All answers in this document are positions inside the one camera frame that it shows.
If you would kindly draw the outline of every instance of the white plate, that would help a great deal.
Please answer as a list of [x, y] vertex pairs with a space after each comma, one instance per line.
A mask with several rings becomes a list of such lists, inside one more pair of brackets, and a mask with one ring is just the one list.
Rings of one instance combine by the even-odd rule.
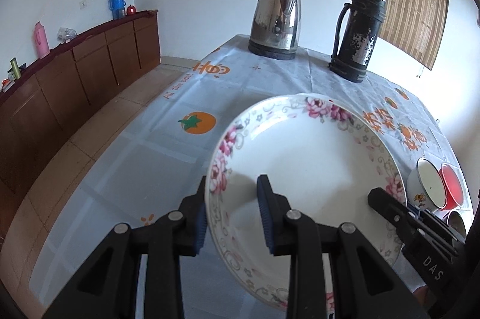
[[[367, 203], [375, 187], [406, 203], [398, 168], [370, 127], [332, 101], [303, 94], [255, 104], [222, 135], [208, 168], [205, 203], [218, 252], [247, 291], [276, 308], [286, 308], [290, 258], [273, 257], [265, 244], [256, 198], [260, 174], [316, 222], [353, 222], [390, 265], [402, 246], [393, 226]], [[326, 290], [332, 311], [330, 278]]]

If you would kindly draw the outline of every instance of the tablecloth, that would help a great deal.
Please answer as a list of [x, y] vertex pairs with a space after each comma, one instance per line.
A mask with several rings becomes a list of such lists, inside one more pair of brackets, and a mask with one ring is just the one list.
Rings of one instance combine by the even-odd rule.
[[[249, 106], [276, 95], [315, 92], [348, 104], [386, 143], [405, 182], [421, 156], [437, 168], [443, 161], [452, 164], [462, 181], [461, 213], [470, 228], [472, 207], [458, 161], [416, 96], [371, 72], [361, 84], [340, 78], [328, 69], [330, 57], [319, 52], [299, 48], [296, 59], [278, 61], [252, 54], [247, 45], [248, 36], [237, 35], [183, 74], [94, 164], [57, 218], [35, 265], [30, 289], [42, 304], [51, 303], [116, 223], [135, 228], [177, 209], [183, 197], [196, 191], [228, 124]], [[198, 125], [190, 125], [192, 120]], [[209, 233], [205, 241], [199, 256], [181, 258], [187, 318], [284, 317], [245, 292]], [[394, 269], [411, 289], [422, 284], [401, 255]]]

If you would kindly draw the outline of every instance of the screw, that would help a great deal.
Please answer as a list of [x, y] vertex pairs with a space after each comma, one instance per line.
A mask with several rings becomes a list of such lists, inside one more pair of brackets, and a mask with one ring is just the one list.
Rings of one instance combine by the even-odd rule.
[[125, 223], [118, 223], [113, 230], [117, 234], [124, 234], [128, 231], [128, 226]]
[[286, 214], [287, 218], [290, 220], [299, 220], [302, 216], [302, 213], [299, 210], [289, 210]]
[[353, 234], [356, 229], [357, 229], [357, 227], [355, 227], [355, 225], [353, 223], [347, 222], [347, 223], [342, 224], [342, 231], [344, 233]]
[[179, 210], [174, 210], [169, 213], [169, 219], [173, 222], [180, 220], [182, 217], [183, 217], [183, 213], [181, 213]]

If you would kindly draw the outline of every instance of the brown wooden cabinet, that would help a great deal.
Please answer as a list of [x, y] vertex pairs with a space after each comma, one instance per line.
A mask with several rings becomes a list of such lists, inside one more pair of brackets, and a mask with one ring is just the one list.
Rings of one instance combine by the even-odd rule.
[[0, 92], [0, 236], [65, 141], [159, 57], [157, 11], [139, 12], [60, 44]]

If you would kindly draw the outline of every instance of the plastic bag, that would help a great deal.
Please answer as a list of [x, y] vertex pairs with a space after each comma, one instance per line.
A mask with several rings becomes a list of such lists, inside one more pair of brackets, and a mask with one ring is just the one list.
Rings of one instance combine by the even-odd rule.
[[57, 39], [60, 40], [62, 43], [68, 43], [76, 36], [77, 32], [75, 30], [71, 30], [69, 28], [60, 28], [58, 30]]

